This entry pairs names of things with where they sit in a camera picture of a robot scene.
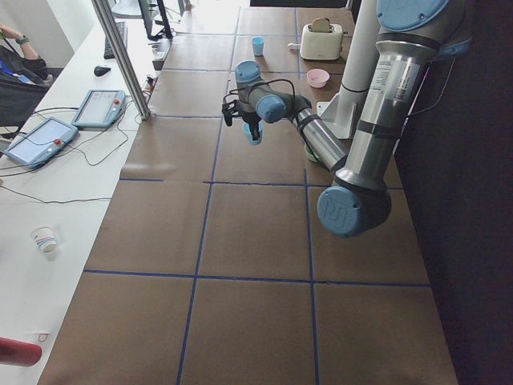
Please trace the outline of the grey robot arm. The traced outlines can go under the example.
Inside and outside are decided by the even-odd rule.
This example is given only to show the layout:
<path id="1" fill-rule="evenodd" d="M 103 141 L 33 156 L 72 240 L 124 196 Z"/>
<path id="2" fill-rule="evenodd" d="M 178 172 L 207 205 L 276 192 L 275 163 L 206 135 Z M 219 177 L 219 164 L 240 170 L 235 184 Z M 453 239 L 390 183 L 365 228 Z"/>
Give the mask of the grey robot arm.
<path id="1" fill-rule="evenodd" d="M 225 123 L 240 117 L 258 143 L 260 122 L 288 120 L 333 176 L 317 201 L 323 227 L 339 237 L 373 229 L 390 214 L 384 174 L 426 70 L 467 50 L 472 11 L 471 1 L 364 1 L 340 91 L 321 114 L 302 95 L 274 91 L 258 64 L 244 61 L 223 100 Z"/>

